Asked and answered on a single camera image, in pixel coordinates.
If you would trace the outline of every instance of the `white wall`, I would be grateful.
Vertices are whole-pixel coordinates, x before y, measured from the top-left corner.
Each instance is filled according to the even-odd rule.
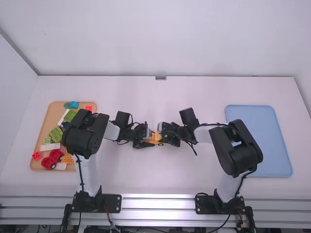
[[[0,173],[37,78],[0,34]]]
[[[0,0],[41,75],[294,76],[311,113],[309,0]]]

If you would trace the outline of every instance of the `blue mat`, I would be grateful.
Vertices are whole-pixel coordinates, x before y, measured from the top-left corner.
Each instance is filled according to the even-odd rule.
[[[241,119],[258,143],[263,162],[253,177],[290,177],[293,174],[276,113],[268,105],[228,105],[227,122]]]

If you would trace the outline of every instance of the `cork board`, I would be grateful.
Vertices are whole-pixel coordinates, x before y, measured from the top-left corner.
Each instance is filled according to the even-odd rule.
[[[49,136],[49,133],[51,130],[53,130],[55,127],[57,127],[57,123],[58,121],[62,118],[63,114],[66,111],[66,108],[64,108],[64,103],[67,103],[70,101],[56,101],[56,102],[52,102],[49,105],[49,108],[47,110],[47,113],[45,115],[42,127],[41,127],[41,131],[34,149],[34,153],[36,151],[40,151],[40,146],[43,145],[43,140],[45,137]],[[95,113],[97,110],[97,105],[93,102],[79,102],[79,108],[75,109],[76,111],[78,111],[80,108],[85,109],[86,106],[91,105],[92,106],[92,112]],[[65,147],[63,147],[61,145],[61,151],[65,154],[65,155],[69,155],[70,154],[67,153],[67,150]],[[36,161],[33,159],[33,157],[31,157],[31,161],[30,161],[30,169],[33,171],[51,171],[51,172],[56,172],[59,170],[47,170],[45,169],[42,165],[41,165],[41,160],[45,157],[48,157],[50,154],[50,150],[49,151],[42,151],[42,157],[40,160]],[[67,164],[66,166],[66,170],[65,171],[75,171],[75,167],[74,164]]]

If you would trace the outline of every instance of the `red wheel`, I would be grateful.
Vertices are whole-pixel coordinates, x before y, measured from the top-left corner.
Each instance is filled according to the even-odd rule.
[[[50,157],[46,157],[44,159],[42,159],[41,161],[41,165],[46,168],[47,170],[51,169],[52,164],[54,164],[54,162],[52,161],[52,159]]]
[[[57,163],[60,159],[61,156],[63,156],[64,153],[60,149],[54,149],[50,152],[49,158],[51,158],[54,163]]]

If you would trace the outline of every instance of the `black mounting plate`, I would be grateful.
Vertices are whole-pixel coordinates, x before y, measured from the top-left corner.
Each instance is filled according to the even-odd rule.
[[[242,214],[245,214],[243,197],[234,198],[221,208],[217,209],[217,206],[220,206],[219,200],[214,196],[195,197],[195,212],[198,215],[236,215],[238,212],[235,208],[241,209]]]
[[[106,213],[106,208],[104,204],[107,206],[109,213],[117,214],[121,211],[121,202],[122,196],[119,194],[100,194],[99,202],[102,203],[99,210],[87,210],[80,209],[78,205],[75,204],[75,200],[72,202],[71,212],[82,212],[82,213]]]

